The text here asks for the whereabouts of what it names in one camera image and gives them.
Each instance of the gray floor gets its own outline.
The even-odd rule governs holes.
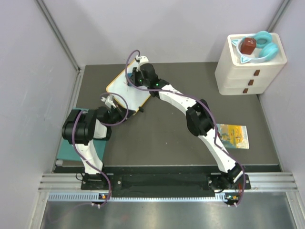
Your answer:
[[[245,125],[250,149],[229,149],[242,164],[278,164],[264,114],[256,95],[223,96],[214,76],[217,63],[156,63],[159,78],[184,94],[205,99],[217,123]],[[123,64],[87,65],[77,107],[95,109],[99,95],[123,70]],[[185,115],[157,98],[150,98],[127,122],[112,128],[103,158],[109,166],[216,165],[206,146],[191,135]]]
[[[238,208],[224,203],[108,203],[98,210],[79,203],[48,202],[42,229],[295,229],[285,194],[246,193]]]

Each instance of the wall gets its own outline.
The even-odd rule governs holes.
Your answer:
[[[0,228],[26,228],[76,71],[33,0],[0,3]]]
[[[225,38],[267,29],[280,0],[44,0],[78,64],[215,62]]]
[[[285,170],[292,171],[305,201],[305,2],[291,1],[275,32],[280,35],[288,63],[260,96]]]

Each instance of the headphones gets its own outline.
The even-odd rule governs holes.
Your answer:
[[[257,58],[251,58],[245,56],[240,52],[240,47],[244,42],[246,37],[237,40],[231,40],[232,44],[236,46],[237,52],[240,54],[241,63],[262,63],[265,61],[270,61],[279,53],[280,49],[277,44],[272,42],[272,35],[266,31],[260,31],[253,36],[248,38],[254,38],[256,40],[256,48],[262,49]]]

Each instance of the brown cube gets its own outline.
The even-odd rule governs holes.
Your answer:
[[[242,43],[242,47],[240,48],[240,52],[242,54],[252,54],[254,49],[256,48],[256,40],[253,38],[246,37],[244,42]]]

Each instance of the book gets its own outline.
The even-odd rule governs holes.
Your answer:
[[[245,125],[217,124],[218,136],[224,147],[249,149],[247,127]]]

